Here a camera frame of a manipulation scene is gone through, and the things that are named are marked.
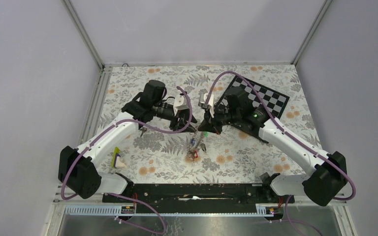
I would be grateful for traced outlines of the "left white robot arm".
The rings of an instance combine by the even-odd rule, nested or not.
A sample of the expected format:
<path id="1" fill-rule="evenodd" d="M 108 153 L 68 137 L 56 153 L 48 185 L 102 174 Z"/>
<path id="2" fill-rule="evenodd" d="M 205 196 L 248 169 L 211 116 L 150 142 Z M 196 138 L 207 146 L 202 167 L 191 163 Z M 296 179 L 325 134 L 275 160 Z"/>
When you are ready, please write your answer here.
<path id="1" fill-rule="evenodd" d="M 132 198 L 133 189 L 120 174 L 97 170 L 103 159 L 129 135 L 148 128 L 164 134 L 192 132 L 196 123 L 188 94 L 181 88 L 173 104 L 166 102 L 167 88 L 158 80 L 149 80 L 142 92 L 126 103 L 117 117 L 101 132 L 80 144 L 66 146 L 60 153 L 58 179 L 61 198 L 88 199 L 94 194 L 112 194 L 119 201 Z"/>

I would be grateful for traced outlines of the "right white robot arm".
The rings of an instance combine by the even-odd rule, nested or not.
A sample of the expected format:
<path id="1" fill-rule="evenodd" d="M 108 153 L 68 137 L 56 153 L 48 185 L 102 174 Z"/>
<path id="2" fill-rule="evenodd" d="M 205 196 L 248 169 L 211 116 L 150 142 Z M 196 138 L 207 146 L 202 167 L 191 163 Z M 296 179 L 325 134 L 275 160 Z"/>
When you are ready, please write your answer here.
<path id="1" fill-rule="evenodd" d="M 262 195 L 266 201 L 276 202 L 284 195 L 306 196 L 319 206 L 328 205 L 348 183 L 345 157 L 312 147 L 292 133 L 263 105 L 254 106 L 243 88 L 232 87 L 224 94 L 226 106 L 215 105 L 212 95 L 200 96 L 198 105 L 204 109 L 204 120 L 199 131 L 220 134 L 225 125 L 269 143 L 295 161 L 305 172 L 303 175 L 273 174 L 265 177 Z"/>

